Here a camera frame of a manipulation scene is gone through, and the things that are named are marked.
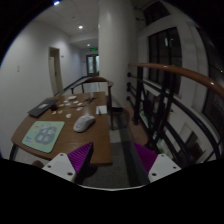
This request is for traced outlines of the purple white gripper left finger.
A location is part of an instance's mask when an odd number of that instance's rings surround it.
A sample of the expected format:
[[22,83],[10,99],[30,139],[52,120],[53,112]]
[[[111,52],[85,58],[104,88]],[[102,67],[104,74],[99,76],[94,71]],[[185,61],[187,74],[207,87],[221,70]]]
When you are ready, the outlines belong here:
[[93,152],[93,143],[90,142],[68,154],[59,153],[43,167],[43,170],[74,182],[89,166]]

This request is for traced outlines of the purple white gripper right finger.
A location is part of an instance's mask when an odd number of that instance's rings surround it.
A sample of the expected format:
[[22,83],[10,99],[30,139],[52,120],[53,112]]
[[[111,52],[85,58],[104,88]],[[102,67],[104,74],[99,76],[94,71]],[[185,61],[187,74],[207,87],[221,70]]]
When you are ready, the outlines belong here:
[[138,143],[134,146],[150,182],[180,170],[180,167],[166,154],[156,154]]

